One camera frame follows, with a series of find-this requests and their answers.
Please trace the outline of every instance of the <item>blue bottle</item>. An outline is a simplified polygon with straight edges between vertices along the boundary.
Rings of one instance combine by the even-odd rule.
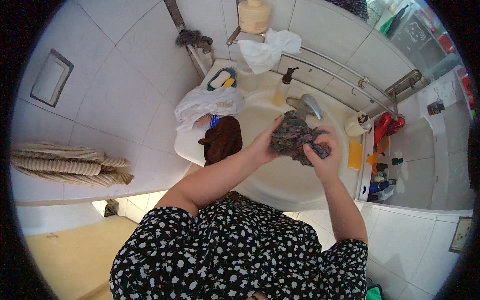
[[[383,191],[389,186],[390,186],[390,183],[388,181],[371,184],[368,190],[368,194],[373,194],[374,192]]]

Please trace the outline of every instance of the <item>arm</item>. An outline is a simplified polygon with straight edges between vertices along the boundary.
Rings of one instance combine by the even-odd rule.
[[[155,208],[178,207],[196,217],[199,209],[209,206],[261,165],[278,157],[278,154],[270,149],[270,140],[273,130],[281,121],[281,118],[277,118],[246,149],[180,180],[158,201]]]
[[[360,211],[338,178],[342,153],[336,139],[335,129],[333,127],[321,127],[320,129],[330,133],[319,135],[315,142],[327,142],[332,148],[331,155],[321,159],[308,144],[303,145],[303,150],[324,186],[335,239],[337,241],[357,239],[368,244],[367,229]]]

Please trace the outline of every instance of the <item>towel rack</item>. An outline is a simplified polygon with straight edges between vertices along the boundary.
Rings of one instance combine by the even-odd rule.
[[[232,33],[232,35],[228,38],[227,40],[227,45],[232,45],[232,44],[237,44],[238,41],[236,40],[237,36],[240,34],[240,32],[243,32],[241,29],[240,29],[240,26],[237,27],[237,29],[235,29],[235,31]],[[265,33],[259,33],[259,34],[255,34],[257,36],[263,36],[265,37]],[[376,84],[374,84],[373,82],[371,82],[368,77],[366,76],[363,76],[361,75],[360,73],[358,73],[357,71],[355,71],[354,69],[346,66],[345,64],[337,61],[336,59],[334,58],[331,58],[319,51],[316,51],[316,50],[313,50],[311,48],[308,48],[308,47],[304,47],[304,46],[301,46],[300,47],[301,49],[303,50],[306,50],[308,52],[311,52],[313,54],[316,54],[320,57],[323,57],[324,59],[326,60],[329,60],[331,62],[333,62],[334,64],[344,68],[345,70],[351,72],[352,74],[356,75],[357,77],[360,78],[359,80],[359,83],[358,84],[355,84],[353,82],[351,82],[350,80],[348,80],[347,78],[343,77],[343,76],[340,76],[338,74],[336,74],[335,72],[333,71],[330,71],[329,69],[325,68],[325,67],[322,67],[316,63],[313,63],[309,60],[306,60],[306,59],[303,59],[301,57],[298,57],[294,54],[290,54],[290,53],[286,53],[286,52],[282,52],[282,55],[285,56],[285,57],[289,57],[293,60],[297,60],[299,62],[302,62],[304,64],[307,64],[313,68],[316,68],[322,72],[325,72],[333,77],[335,77],[336,79],[344,82],[345,84],[349,85],[352,87],[352,89],[356,89],[358,90],[360,93],[364,94],[365,96],[367,96],[369,99],[371,99],[373,102],[377,103],[378,105],[380,105],[381,107],[383,107],[387,112],[389,112],[392,117],[397,120],[398,117],[403,117],[403,115],[399,114],[398,113],[398,102],[397,102],[397,99],[396,99],[396,89],[393,88],[394,85],[396,85],[396,83],[394,85],[392,85],[391,87],[389,87],[387,90],[388,91],[391,91],[391,95],[389,93],[387,93],[386,91],[384,91],[383,89],[381,89],[379,86],[377,86]],[[421,79],[421,73],[418,71],[418,70],[412,70],[409,74],[407,74],[405,77],[408,77],[409,79],[409,83],[412,88],[413,88],[413,85],[419,81]],[[361,86],[361,83],[368,83],[370,84],[373,88],[375,88],[376,90],[378,90],[380,93],[382,93],[382,95],[384,95],[388,100],[390,100],[393,104],[393,110],[391,108],[389,108],[387,105],[385,105],[382,101],[380,101],[379,99],[377,99],[376,97],[374,97],[372,94],[368,93],[368,92],[365,92],[363,89],[362,89],[362,86]]]

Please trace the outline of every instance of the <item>sink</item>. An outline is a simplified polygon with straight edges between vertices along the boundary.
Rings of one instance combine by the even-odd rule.
[[[247,147],[276,117],[294,109],[286,103],[279,107],[274,106],[270,100],[273,93],[273,89],[265,89],[245,96],[244,107],[236,117],[240,123],[244,147]],[[303,93],[299,90],[297,94],[299,96],[294,96],[300,98]],[[309,115],[306,122],[311,128],[317,126],[335,128],[342,149],[342,162],[339,170],[341,177],[347,168],[348,139],[343,126],[340,126],[335,120],[326,104],[318,99],[318,96],[316,96],[316,100],[324,118],[318,120]],[[325,204],[324,189],[313,168],[302,166],[300,162],[293,161],[288,156],[277,158],[263,165],[235,189],[245,196],[283,211],[320,209]]]
[[[206,86],[209,78],[218,70],[225,67],[235,67],[236,63],[231,60],[217,59],[208,72],[202,86]],[[270,101],[275,91],[281,74],[265,72],[257,76],[259,88],[253,92],[239,90],[244,96],[245,103],[241,112],[236,116],[240,122],[243,146],[247,147],[253,139],[268,127],[276,117],[294,109],[284,103],[276,107]],[[359,172],[347,168],[348,142],[352,139],[347,137],[343,124],[348,117],[356,114],[349,108],[331,96],[292,80],[288,96],[300,98],[303,94],[312,94],[323,112],[323,120],[307,116],[307,124],[311,128],[317,126],[333,126],[338,135],[338,141],[342,149],[342,162],[339,176],[350,196],[354,197]],[[198,140],[205,137],[206,128],[196,128],[188,132],[179,132],[175,139],[175,151],[181,157],[203,166],[205,164],[203,146]],[[291,157],[280,157],[273,162],[263,165],[255,173],[235,187],[240,194],[252,200],[261,202],[281,211],[305,211],[313,209],[328,209],[322,184],[315,176],[312,167],[302,166]]]

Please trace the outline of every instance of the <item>floral dress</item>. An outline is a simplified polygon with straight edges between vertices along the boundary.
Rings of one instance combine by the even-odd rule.
[[[118,252],[113,299],[364,299],[368,248],[343,240],[322,252],[315,230],[230,192],[197,218],[147,213]]]

